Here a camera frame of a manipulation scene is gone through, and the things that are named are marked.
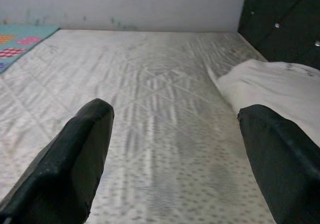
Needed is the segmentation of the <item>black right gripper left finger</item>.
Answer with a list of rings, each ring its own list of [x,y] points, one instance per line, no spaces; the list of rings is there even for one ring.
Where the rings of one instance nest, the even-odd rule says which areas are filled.
[[[114,108],[85,104],[33,159],[0,203],[3,224],[83,224],[110,145]]]

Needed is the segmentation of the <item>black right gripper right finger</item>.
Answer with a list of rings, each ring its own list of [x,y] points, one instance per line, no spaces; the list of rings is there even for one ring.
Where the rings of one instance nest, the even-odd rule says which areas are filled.
[[[254,104],[237,119],[259,189],[278,224],[320,222],[320,148],[293,121]]]

